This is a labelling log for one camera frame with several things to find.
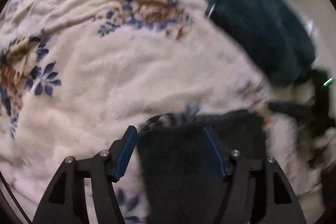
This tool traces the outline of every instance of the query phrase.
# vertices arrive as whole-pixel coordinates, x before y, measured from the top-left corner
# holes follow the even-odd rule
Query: black fabric
[[[336,166],[327,167],[321,175],[322,198],[327,210],[336,208]]]
[[[229,149],[255,159],[266,156],[263,119],[239,110],[210,123]],[[148,223],[213,223],[230,178],[223,182],[202,145],[207,122],[139,133],[137,145],[151,206]]]
[[[311,70],[302,81],[310,79],[314,86],[315,103],[310,105],[299,105],[291,102],[271,101],[268,102],[268,108],[273,112],[280,112],[295,118],[298,128],[304,128],[302,136],[307,136],[308,141],[312,141],[316,137],[323,136],[325,131],[336,126],[335,119],[329,117],[329,86],[325,86],[329,79],[325,70]],[[302,138],[302,130],[298,130],[298,140]],[[321,160],[322,154],[327,149],[328,144],[319,149],[312,151],[313,157],[308,161],[310,168],[315,169]]]

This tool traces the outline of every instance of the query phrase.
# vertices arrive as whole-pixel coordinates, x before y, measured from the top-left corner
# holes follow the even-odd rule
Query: bolt head
[[[71,163],[73,160],[74,160],[74,158],[71,157],[71,156],[69,156],[69,157],[66,157],[64,161],[65,161],[66,163],[69,164],[69,163]]]
[[[106,157],[108,154],[109,154],[109,151],[108,151],[108,150],[102,150],[102,151],[99,152],[99,155],[100,155],[101,157]]]
[[[268,160],[268,162],[270,162],[270,163],[274,163],[274,162],[275,162],[275,158],[274,158],[273,156],[268,156],[268,157],[267,157],[267,160]]]
[[[237,149],[234,149],[231,151],[231,155],[234,157],[239,157],[240,156],[240,151]]]

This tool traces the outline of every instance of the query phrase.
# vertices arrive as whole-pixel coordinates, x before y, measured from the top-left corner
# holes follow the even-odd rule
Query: floral blanket
[[[298,157],[293,121],[265,107],[277,93],[204,17],[206,7],[206,0],[9,0],[0,14],[7,182],[36,209],[66,156],[91,157],[128,125],[195,104],[200,113],[258,112],[269,154],[295,192],[317,184],[319,172]],[[94,223],[89,182],[86,188]],[[150,208],[136,152],[114,188],[126,222],[145,223]]]

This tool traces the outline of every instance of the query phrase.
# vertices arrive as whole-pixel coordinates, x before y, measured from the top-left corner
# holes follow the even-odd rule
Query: blue flower pattern
[[[11,116],[11,101],[7,96],[7,90],[0,86],[1,104],[5,107],[7,115]]]
[[[175,7],[176,5],[179,4],[179,0],[167,0],[167,2],[172,5],[173,7]]]
[[[15,139],[18,119],[19,119],[19,114],[14,115],[14,117],[11,117],[10,119],[11,126],[9,127],[9,135],[13,140]]]
[[[139,217],[133,215],[133,210],[139,205],[139,196],[135,195],[131,199],[127,199],[125,192],[122,188],[118,188],[115,197],[120,208],[120,211],[124,217],[126,224],[145,223],[145,220],[141,220]]]
[[[45,46],[49,43],[51,37],[47,37],[41,40],[39,46],[37,47],[36,51],[36,62],[40,62],[48,53],[49,50],[45,48]]]
[[[53,87],[62,85],[61,80],[56,79],[58,72],[53,71],[55,63],[56,62],[49,63],[45,67],[43,73],[40,67],[35,66],[27,77],[25,89],[31,90],[34,81],[39,80],[39,83],[35,87],[35,95],[41,95],[43,94],[43,91],[45,91],[48,96],[52,97]]]
[[[100,25],[98,33],[100,34],[101,37],[103,37],[104,35],[109,34],[110,32],[115,32],[115,30],[118,28],[120,28],[120,25],[116,25],[107,21],[105,22],[105,24]]]
[[[134,15],[131,15],[131,19],[127,22],[127,24],[138,30],[142,29],[143,27],[147,28],[148,30],[153,30],[154,28],[154,24],[149,24],[143,20],[138,20]]]

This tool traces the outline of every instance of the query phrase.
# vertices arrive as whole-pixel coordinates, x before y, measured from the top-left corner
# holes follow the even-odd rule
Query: blue gripper pad
[[[129,126],[120,140],[115,141],[109,148],[112,153],[113,182],[118,182],[125,175],[129,160],[137,145],[138,134],[134,126]]]
[[[206,127],[202,130],[202,148],[207,151],[208,159],[220,170],[223,179],[227,176],[225,172],[225,161],[223,155],[217,148],[214,140],[211,138],[210,132]]]

